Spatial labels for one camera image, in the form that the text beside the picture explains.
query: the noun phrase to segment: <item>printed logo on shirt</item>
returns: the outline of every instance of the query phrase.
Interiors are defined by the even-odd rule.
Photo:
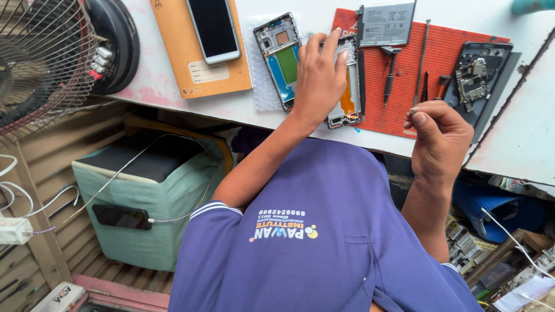
[[[256,222],[254,237],[250,242],[262,238],[296,238],[318,237],[316,226],[305,227],[304,220],[290,219],[290,216],[304,216],[305,212],[297,210],[261,210]]]

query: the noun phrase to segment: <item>person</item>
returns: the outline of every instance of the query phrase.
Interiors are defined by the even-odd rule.
[[[372,153],[307,138],[346,88],[340,33],[299,49],[295,108],[192,212],[170,312],[483,311],[447,264],[451,191],[473,136],[458,113],[439,100],[407,112],[418,135],[401,212]]]

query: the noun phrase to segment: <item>fan grill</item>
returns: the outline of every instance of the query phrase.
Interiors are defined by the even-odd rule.
[[[0,145],[79,107],[97,48],[82,0],[0,0]]]

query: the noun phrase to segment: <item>smartphone battery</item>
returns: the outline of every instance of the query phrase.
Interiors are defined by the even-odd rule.
[[[361,6],[357,41],[359,47],[407,44],[416,0]]]
[[[359,58],[356,48],[355,35],[339,38],[335,50],[334,63],[340,53],[347,51],[347,88],[341,99],[327,116],[327,128],[333,130],[347,125],[353,125],[363,120],[363,107],[361,103],[359,84]]]
[[[254,29],[270,76],[284,111],[293,108],[297,86],[297,64],[301,42],[291,13],[284,14]]]

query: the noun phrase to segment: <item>orange repair mat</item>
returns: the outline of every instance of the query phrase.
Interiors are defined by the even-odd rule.
[[[341,27],[349,32],[356,29],[352,25],[358,20],[355,11],[347,15],[350,10],[338,9],[334,19],[333,29]],[[385,80],[389,74],[391,57],[385,57],[380,47],[360,48],[364,51],[364,76],[366,85],[366,108],[364,121],[354,125],[356,128],[367,129],[400,137],[415,138],[414,129],[403,128],[405,114],[412,107],[412,100],[416,90],[420,56],[426,32],[426,24],[412,22],[411,35],[408,44],[400,47],[395,61],[395,75],[391,95],[384,112]],[[439,89],[440,75],[451,75],[455,61],[461,52],[462,45],[467,42],[499,42],[508,43],[509,39],[489,36],[485,34],[466,32],[459,29],[430,25],[422,78],[418,90],[418,102],[424,87],[424,73],[428,71],[428,100],[433,100]]]

